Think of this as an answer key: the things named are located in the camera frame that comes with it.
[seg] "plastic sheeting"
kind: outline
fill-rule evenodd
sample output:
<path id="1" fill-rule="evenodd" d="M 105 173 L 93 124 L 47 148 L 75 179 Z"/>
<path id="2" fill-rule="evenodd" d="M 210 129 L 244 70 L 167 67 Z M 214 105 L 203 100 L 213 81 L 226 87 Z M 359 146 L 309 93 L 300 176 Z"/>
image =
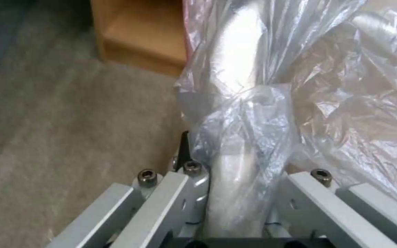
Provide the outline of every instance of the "plastic sheeting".
<path id="1" fill-rule="evenodd" d="M 205 235 L 258 237 L 297 141 L 290 85 L 278 76 L 364 0 L 184 3 L 195 52 L 178 100 L 192 157 L 212 168 Z"/>
<path id="2" fill-rule="evenodd" d="M 302 145 L 292 163 L 397 200 L 397 13 L 361 11 L 301 55 L 292 83 Z"/>

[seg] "wrapped object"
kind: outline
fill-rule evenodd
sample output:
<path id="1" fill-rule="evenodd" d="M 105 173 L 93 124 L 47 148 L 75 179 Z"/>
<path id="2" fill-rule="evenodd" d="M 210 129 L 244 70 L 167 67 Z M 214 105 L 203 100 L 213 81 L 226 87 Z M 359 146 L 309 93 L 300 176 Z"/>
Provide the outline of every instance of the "wrapped object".
<path id="1" fill-rule="evenodd" d="M 282 81 L 292 84 L 301 132 L 292 163 L 325 168 L 342 186 L 369 182 L 397 200 L 397 13 L 356 13 Z"/>
<path id="2" fill-rule="evenodd" d="M 259 237 L 296 142 L 289 85 L 278 76 L 364 0 L 184 3 L 195 52 L 178 101 L 192 157 L 211 165 L 205 235 Z"/>

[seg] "metal bracket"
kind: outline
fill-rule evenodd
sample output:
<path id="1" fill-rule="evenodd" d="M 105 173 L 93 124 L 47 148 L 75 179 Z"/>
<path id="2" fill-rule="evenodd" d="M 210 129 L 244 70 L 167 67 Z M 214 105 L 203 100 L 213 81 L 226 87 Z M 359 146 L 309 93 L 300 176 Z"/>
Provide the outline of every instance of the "metal bracket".
<path id="1" fill-rule="evenodd" d="M 124 228 L 143 203 L 139 192 L 120 184 L 111 185 L 64 229 L 47 248 L 99 248 Z"/>
<path id="2" fill-rule="evenodd" d="M 397 202 L 369 184 L 337 190 L 336 195 L 397 243 Z"/>
<path id="3" fill-rule="evenodd" d="M 158 248 L 167 235 L 178 235 L 194 207 L 193 187 L 188 176 L 168 172 L 112 248 Z"/>
<path id="4" fill-rule="evenodd" d="M 397 248 L 392 240 L 307 172 L 282 180 L 277 199 L 280 216 L 291 223 L 293 237 L 326 235 L 338 248 Z"/>

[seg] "wooden furniture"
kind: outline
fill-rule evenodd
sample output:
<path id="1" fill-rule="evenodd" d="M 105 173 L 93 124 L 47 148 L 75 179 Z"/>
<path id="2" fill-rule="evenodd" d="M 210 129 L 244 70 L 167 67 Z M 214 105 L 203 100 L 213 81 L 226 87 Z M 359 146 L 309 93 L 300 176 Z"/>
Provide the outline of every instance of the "wooden furniture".
<path id="1" fill-rule="evenodd" d="M 103 61 L 179 76 L 186 64 L 181 0 L 91 0 Z"/>

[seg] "clear plastic wrap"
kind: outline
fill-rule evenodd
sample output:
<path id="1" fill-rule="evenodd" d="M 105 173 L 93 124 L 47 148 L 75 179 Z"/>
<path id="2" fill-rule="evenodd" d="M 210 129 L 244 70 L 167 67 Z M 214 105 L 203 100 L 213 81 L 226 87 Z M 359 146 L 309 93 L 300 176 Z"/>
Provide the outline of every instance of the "clear plastic wrap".
<path id="1" fill-rule="evenodd" d="M 302 140 L 291 163 L 328 169 L 342 186 L 369 182 L 397 200 L 397 13 L 356 13 L 282 82 L 292 84 Z"/>
<path id="2" fill-rule="evenodd" d="M 211 165 L 205 235 L 258 237 L 297 140 L 289 85 L 277 78 L 364 0 L 184 3 L 195 52 L 178 101 L 192 157 Z"/>

